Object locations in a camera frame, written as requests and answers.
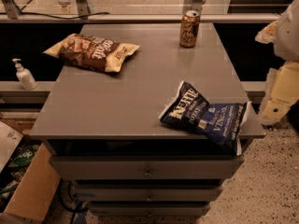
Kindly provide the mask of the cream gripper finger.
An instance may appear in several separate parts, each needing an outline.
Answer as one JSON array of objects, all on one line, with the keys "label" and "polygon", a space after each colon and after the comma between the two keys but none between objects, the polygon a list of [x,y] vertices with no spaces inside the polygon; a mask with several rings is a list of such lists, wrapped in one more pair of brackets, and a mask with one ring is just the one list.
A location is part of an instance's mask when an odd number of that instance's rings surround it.
[{"label": "cream gripper finger", "polygon": [[258,117],[262,125],[273,125],[299,100],[299,63],[285,62],[278,70],[271,68],[265,83]]},{"label": "cream gripper finger", "polygon": [[276,36],[277,24],[277,21],[269,23],[255,36],[255,40],[262,44],[273,43]]}]

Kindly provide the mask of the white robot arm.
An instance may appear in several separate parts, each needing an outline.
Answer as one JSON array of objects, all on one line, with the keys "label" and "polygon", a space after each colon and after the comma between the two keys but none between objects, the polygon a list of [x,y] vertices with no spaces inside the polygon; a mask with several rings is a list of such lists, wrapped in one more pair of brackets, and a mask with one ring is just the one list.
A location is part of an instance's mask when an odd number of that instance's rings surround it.
[{"label": "white robot arm", "polygon": [[272,43],[275,55],[285,61],[278,70],[269,70],[258,114],[262,125],[273,125],[299,100],[299,0],[293,0],[276,21],[255,36],[255,40]]}]

